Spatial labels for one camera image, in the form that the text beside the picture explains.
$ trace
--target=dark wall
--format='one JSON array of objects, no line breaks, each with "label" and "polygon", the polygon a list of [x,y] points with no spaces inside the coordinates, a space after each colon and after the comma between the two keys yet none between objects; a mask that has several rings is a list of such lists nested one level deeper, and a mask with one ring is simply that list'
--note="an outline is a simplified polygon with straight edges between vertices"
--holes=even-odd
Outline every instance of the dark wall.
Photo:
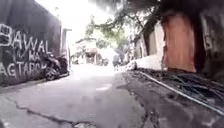
[{"label": "dark wall", "polygon": [[60,53],[61,25],[34,0],[0,0],[0,86],[39,79],[43,55]]},{"label": "dark wall", "polygon": [[207,53],[204,72],[224,83],[224,2],[221,5],[204,10],[201,19]]}]

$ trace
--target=motorcycle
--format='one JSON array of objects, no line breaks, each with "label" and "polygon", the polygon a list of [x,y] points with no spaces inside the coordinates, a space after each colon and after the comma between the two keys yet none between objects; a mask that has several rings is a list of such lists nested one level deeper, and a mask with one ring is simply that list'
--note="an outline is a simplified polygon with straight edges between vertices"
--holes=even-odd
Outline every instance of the motorcycle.
[{"label": "motorcycle", "polygon": [[52,81],[69,75],[68,61],[65,57],[61,56],[55,58],[51,54],[45,57],[45,62],[47,65],[44,74],[47,81]]}]

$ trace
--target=metal rod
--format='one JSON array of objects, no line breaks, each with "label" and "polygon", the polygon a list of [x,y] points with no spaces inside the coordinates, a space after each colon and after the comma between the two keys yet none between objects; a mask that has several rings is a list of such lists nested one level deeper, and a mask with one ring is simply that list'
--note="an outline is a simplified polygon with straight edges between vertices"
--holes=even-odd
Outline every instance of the metal rod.
[{"label": "metal rod", "polygon": [[155,83],[157,83],[157,84],[159,84],[159,85],[162,85],[162,86],[164,86],[165,88],[167,88],[167,89],[169,89],[169,90],[171,90],[171,91],[173,91],[173,92],[175,92],[175,93],[178,93],[179,95],[181,95],[181,96],[183,96],[183,97],[185,97],[185,98],[187,98],[187,99],[189,99],[189,100],[192,100],[192,101],[194,101],[194,102],[196,102],[196,103],[198,103],[198,104],[200,104],[200,105],[202,105],[202,106],[204,106],[204,107],[206,107],[206,108],[209,108],[209,109],[211,109],[211,110],[217,112],[217,113],[220,114],[221,116],[224,116],[224,112],[223,112],[222,110],[219,110],[219,109],[217,109],[217,108],[215,108],[215,107],[213,107],[213,106],[211,106],[211,105],[208,105],[207,103],[204,103],[203,101],[200,101],[200,100],[198,100],[198,99],[195,99],[195,98],[193,98],[193,97],[190,97],[190,96],[188,96],[187,94],[185,94],[185,93],[183,93],[183,92],[181,92],[181,91],[178,91],[177,89],[172,88],[172,87],[168,86],[167,84],[164,84],[163,82],[158,81],[157,79],[151,77],[150,75],[148,75],[148,74],[146,74],[146,73],[143,73],[143,72],[140,72],[140,73],[141,73],[142,75],[146,76],[147,78],[149,78],[150,80],[154,81]]}]

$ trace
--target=concrete road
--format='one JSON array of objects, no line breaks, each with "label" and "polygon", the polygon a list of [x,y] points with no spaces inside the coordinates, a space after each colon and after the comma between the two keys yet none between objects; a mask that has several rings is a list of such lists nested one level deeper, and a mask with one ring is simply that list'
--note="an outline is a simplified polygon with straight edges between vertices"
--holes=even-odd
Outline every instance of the concrete road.
[{"label": "concrete road", "polygon": [[76,66],[69,77],[3,91],[0,121],[6,128],[71,128],[79,122],[141,128],[145,110],[128,91],[118,89],[125,84],[113,69]]}]

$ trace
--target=orange door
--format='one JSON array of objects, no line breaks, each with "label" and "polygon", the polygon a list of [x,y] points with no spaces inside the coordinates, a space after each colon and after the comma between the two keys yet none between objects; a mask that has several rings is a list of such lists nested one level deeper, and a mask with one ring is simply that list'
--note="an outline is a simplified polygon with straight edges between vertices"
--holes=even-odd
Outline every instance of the orange door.
[{"label": "orange door", "polygon": [[195,72],[194,31],[187,17],[175,14],[162,23],[165,33],[164,63],[168,68]]}]

